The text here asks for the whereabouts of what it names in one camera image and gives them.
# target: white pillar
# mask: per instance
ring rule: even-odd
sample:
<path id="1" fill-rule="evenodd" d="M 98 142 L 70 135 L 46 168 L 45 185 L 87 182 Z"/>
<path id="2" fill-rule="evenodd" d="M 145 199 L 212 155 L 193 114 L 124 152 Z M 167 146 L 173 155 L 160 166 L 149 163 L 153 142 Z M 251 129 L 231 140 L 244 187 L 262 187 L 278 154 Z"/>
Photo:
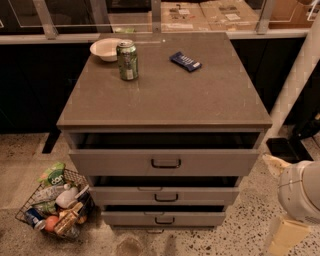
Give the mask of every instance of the white pillar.
<path id="1" fill-rule="evenodd" d="M 319 58 L 320 15 L 318 14 L 273 106 L 270 114 L 273 125 L 267 132 L 266 139 L 278 136 L 283 123 L 317 65 Z"/>

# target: cabinet drawer front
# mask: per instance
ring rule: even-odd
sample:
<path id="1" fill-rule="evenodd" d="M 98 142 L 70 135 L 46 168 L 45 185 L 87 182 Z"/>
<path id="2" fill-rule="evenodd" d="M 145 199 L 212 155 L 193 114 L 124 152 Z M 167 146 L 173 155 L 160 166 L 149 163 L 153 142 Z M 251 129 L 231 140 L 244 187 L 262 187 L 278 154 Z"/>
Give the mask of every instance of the cabinet drawer front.
<path id="1" fill-rule="evenodd" d="M 102 212 L 103 220 L 113 226 L 215 227 L 225 219 L 224 212 Z"/>
<path id="2" fill-rule="evenodd" d="M 231 205 L 238 188 L 93 187 L 97 205 Z"/>
<path id="3" fill-rule="evenodd" d="M 258 151 L 241 150 L 71 150 L 85 176 L 246 176 Z"/>

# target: cardboard box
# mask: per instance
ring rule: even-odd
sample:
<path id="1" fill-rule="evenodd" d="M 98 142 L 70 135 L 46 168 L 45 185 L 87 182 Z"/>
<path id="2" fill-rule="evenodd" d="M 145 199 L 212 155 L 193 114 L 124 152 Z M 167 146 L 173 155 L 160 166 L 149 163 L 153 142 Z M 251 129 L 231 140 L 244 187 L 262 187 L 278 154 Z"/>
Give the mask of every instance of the cardboard box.
<path id="1" fill-rule="evenodd" d="M 210 31 L 198 3 L 161 3 L 161 30 L 173 31 Z"/>
<path id="2" fill-rule="evenodd" d="M 200 3 L 211 30 L 254 30 L 259 15 L 242 0 L 219 0 Z"/>
<path id="3" fill-rule="evenodd" d="M 269 28 L 310 28 L 316 15 L 320 11 L 320 5 L 315 6 L 308 20 L 311 10 L 311 5 L 304 5 L 297 0 L 276 0 L 270 18 Z"/>

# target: black wall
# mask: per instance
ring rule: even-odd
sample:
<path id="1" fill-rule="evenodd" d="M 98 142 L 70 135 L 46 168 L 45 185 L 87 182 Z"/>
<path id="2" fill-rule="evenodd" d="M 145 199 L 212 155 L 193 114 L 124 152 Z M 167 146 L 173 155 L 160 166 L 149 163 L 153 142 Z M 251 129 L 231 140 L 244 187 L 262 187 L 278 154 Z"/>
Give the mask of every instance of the black wall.
<path id="1" fill-rule="evenodd" d="M 232 40 L 268 112 L 304 38 Z M 90 55 L 90 44 L 0 45 L 0 132 L 48 132 Z M 286 122 L 312 115 L 319 102 L 319 67 Z"/>
<path id="2" fill-rule="evenodd" d="M 0 132 L 54 130 L 90 44 L 0 45 Z"/>

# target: aluminum can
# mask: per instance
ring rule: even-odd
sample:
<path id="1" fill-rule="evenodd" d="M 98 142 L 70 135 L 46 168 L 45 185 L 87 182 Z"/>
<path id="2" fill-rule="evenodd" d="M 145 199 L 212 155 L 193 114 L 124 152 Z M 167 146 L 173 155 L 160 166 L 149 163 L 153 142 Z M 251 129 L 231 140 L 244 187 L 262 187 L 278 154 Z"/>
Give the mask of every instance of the aluminum can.
<path id="1" fill-rule="evenodd" d="M 132 40 L 121 40 L 117 45 L 120 77 L 132 80 L 138 77 L 138 55 Z"/>
<path id="2" fill-rule="evenodd" d="M 36 230 L 41 230 L 46 225 L 45 219 L 40 215 L 40 213 L 35 208 L 29 208 L 24 213 L 24 218 L 28 222 L 28 224 Z"/>

